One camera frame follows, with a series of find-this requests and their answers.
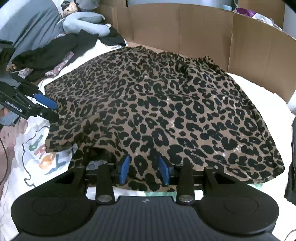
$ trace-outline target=plush toy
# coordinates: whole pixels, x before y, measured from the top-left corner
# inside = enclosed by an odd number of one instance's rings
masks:
[[[80,12],[75,2],[63,2],[63,29],[66,34],[78,34],[84,30],[90,34],[98,34],[104,37],[110,34],[111,24],[97,24],[105,20],[105,17],[95,12]]]

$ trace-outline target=gray pillow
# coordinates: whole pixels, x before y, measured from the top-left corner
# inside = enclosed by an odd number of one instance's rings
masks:
[[[67,16],[63,23],[66,34],[78,34],[84,30],[90,34],[98,34],[99,37],[107,36],[110,33],[110,24],[96,24],[105,20],[105,17],[95,12],[75,12]]]

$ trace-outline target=blue gripper pad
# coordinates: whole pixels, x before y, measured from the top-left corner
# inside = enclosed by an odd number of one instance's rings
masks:
[[[163,183],[167,186],[170,180],[170,176],[168,174],[168,166],[165,164],[164,160],[161,157],[159,157],[159,171],[163,178]]]
[[[35,94],[34,98],[41,104],[47,106],[49,109],[55,110],[57,108],[57,103],[54,100],[46,97],[45,95]]]
[[[119,175],[120,184],[124,184],[126,182],[126,177],[128,176],[128,172],[129,172],[129,156],[126,157],[126,159],[124,160],[121,166],[121,172]]]

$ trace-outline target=black garment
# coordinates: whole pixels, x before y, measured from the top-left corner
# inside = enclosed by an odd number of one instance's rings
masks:
[[[52,40],[48,45],[28,50],[16,56],[12,63],[17,66],[17,70],[30,68],[34,71],[26,77],[26,80],[35,82],[42,78],[47,71],[54,69],[60,64],[67,53],[72,51],[74,56],[67,63],[74,62],[87,50],[94,47],[98,39],[97,34],[89,34],[81,30],[78,35],[67,34]]]
[[[292,131],[292,163],[289,167],[289,178],[284,197],[296,205],[296,118],[293,121]]]
[[[123,37],[116,31],[114,27],[110,28],[110,34],[106,37],[100,37],[99,40],[101,40],[102,44],[105,44],[107,46],[114,46],[114,45],[121,45],[126,46],[126,43],[123,39]]]

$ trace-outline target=leopard print skirt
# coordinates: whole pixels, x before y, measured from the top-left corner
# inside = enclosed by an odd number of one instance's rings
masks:
[[[162,184],[160,155],[251,183],[284,171],[261,114],[210,57],[126,47],[91,59],[45,91],[58,102],[60,115],[50,123],[46,150],[76,143],[71,167],[87,165],[90,148],[107,150],[113,161],[128,153],[132,161],[123,188],[173,190]]]

